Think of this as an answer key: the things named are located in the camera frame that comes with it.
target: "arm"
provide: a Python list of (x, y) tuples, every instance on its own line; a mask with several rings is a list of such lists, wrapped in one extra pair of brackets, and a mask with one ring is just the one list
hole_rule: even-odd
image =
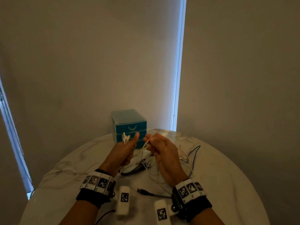
[[(154, 155), (159, 171), (170, 187), (174, 188), (180, 182), (188, 179), (179, 161), (177, 147), (166, 137), (147, 134), (144, 141), (148, 141), (147, 149)], [(224, 225), (222, 220), (211, 209), (207, 208), (191, 220), (191, 225)]]
[[(122, 142), (116, 143), (99, 169), (115, 177), (121, 166), (126, 166), (130, 163), (139, 136), (140, 134), (137, 132), (134, 138), (125, 145)], [(97, 214), (98, 208), (94, 204), (78, 200), (59, 225), (94, 225)]]

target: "person's left hand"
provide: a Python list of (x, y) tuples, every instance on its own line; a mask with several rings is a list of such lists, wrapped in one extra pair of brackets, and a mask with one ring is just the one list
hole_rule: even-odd
[(116, 143), (99, 169), (104, 170), (115, 177), (120, 167), (128, 165), (133, 158), (133, 151), (139, 140), (139, 136), (140, 133), (137, 132), (133, 139), (127, 144), (124, 144), (123, 142)]

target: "wristband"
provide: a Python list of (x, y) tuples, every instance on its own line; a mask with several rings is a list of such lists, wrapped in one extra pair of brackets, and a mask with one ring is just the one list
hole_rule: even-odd
[(76, 200), (85, 200), (100, 208), (114, 197), (115, 181), (107, 172), (97, 169), (84, 179)]
[(199, 182), (193, 182), (190, 178), (173, 188), (172, 202), (179, 211), (178, 217), (188, 223), (203, 210), (212, 207)]

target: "translucent lid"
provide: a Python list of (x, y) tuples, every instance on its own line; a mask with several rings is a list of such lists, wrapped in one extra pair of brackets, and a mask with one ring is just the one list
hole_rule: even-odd
[(115, 125), (126, 125), (147, 121), (135, 109), (115, 110), (111, 112)]

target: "round table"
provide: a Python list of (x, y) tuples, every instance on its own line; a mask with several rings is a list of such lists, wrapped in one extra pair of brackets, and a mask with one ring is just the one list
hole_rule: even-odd
[[(196, 138), (161, 129), (153, 129), (148, 133), (155, 132), (169, 138), (177, 147), (181, 145), (185, 153), (201, 145), (195, 161), (194, 179), (203, 186), (213, 210), (225, 224), (269, 225), (257, 192), (245, 174), (230, 159)], [(114, 144), (112, 134), (105, 135), (74, 150), (57, 166), (60, 169), (75, 169), (79, 173), (93, 171), (104, 161)], [(36, 189), (29, 200), (20, 225), (58, 224), (74, 204), (84, 178), (85, 175), (75, 175), (71, 171), (46, 176), (41, 182), (42, 187)], [(159, 198), (140, 195), (136, 190), (142, 188), (152, 193), (167, 195), (161, 186), (154, 183), (145, 171), (128, 177), (118, 174), (115, 180), (115, 190), (123, 185), (131, 188), (129, 214), (119, 217), (110, 213), (99, 225), (156, 224), (154, 202)], [(115, 201), (102, 205), (97, 218), (115, 207)], [(187, 224), (177, 217), (171, 217), (171, 223)]]

